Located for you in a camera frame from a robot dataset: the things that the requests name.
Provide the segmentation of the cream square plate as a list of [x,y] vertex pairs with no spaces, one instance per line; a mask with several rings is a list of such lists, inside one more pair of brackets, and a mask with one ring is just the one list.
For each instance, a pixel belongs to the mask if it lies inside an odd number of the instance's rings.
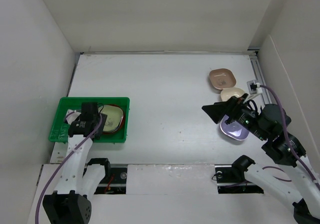
[[221,101],[228,101],[232,96],[237,98],[242,97],[245,94],[245,91],[238,87],[232,87],[223,89],[220,93]]

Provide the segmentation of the pink square plate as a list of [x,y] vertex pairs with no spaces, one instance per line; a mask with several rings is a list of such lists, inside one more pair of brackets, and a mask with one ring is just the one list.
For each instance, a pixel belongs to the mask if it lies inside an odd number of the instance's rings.
[[233,73],[226,68],[212,70],[209,73],[209,79],[212,86],[217,90],[232,88],[237,83]]

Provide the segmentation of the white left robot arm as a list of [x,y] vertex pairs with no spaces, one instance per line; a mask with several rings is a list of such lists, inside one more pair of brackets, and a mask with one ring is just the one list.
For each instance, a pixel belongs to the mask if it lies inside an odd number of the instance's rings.
[[86,166],[93,140],[100,138],[106,115],[100,113],[96,102],[84,102],[78,117],[68,129],[67,153],[49,178],[57,173],[59,181],[50,195],[41,192],[36,207],[35,223],[40,220],[40,208],[52,224],[87,224],[92,216],[91,199],[100,182],[111,178],[108,159],[97,159]]

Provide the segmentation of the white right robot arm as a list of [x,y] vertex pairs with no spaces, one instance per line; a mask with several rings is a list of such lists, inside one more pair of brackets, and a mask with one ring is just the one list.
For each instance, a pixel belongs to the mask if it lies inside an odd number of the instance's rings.
[[230,166],[232,177],[240,183],[249,182],[272,195],[292,214],[298,224],[320,222],[320,180],[312,170],[300,141],[287,131],[291,119],[277,104],[258,109],[247,95],[205,105],[202,110],[216,124],[239,124],[259,140],[262,150],[274,162],[273,167],[287,175],[284,179],[268,172],[252,158],[242,155]]

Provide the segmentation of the green plastic bin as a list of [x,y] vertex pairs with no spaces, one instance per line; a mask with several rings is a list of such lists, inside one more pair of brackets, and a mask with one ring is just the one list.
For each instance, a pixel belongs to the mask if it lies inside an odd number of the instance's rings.
[[122,109],[124,117],[120,128],[113,133],[102,134],[96,143],[124,143],[127,139],[130,99],[128,97],[63,97],[57,106],[48,140],[65,143],[68,140],[69,124],[64,122],[68,109],[81,110],[83,102],[97,102],[104,106],[113,105]]

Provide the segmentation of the aluminium rail right side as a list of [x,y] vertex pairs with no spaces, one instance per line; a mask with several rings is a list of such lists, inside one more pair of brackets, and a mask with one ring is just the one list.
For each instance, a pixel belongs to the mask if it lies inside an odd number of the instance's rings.
[[[262,69],[261,69],[261,66],[260,66],[260,63],[259,63],[259,59],[258,59],[258,52],[259,50],[258,49],[248,49],[248,55],[249,55],[249,58],[250,58],[250,61],[251,61],[251,65],[252,65],[252,68],[254,70],[254,74],[255,74],[255,78],[256,80],[262,84],[262,85],[266,85],[266,82],[265,82],[265,79],[264,79],[264,76],[263,76],[263,73],[262,73]],[[271,100],[271,97],[270,97],[270,94],[269,94],[269,91],[267,89],[262,89],[262,100],[264,102],[264,104],[271,104],[272,103],[272,100]]]

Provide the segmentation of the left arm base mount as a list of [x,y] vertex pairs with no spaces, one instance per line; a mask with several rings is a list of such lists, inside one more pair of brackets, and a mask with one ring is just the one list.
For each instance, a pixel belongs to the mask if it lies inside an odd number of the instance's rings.
[[95,194],[124,195],[127,189],[128,166],[109,164],[108,175],[102,179]]

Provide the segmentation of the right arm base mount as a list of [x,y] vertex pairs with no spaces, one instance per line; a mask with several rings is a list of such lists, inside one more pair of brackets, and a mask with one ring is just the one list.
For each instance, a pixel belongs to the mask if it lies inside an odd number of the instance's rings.
[[215,165],[211,180],[217,184],[218,194],[263,194],[259,186],[247,181],[231,165]]

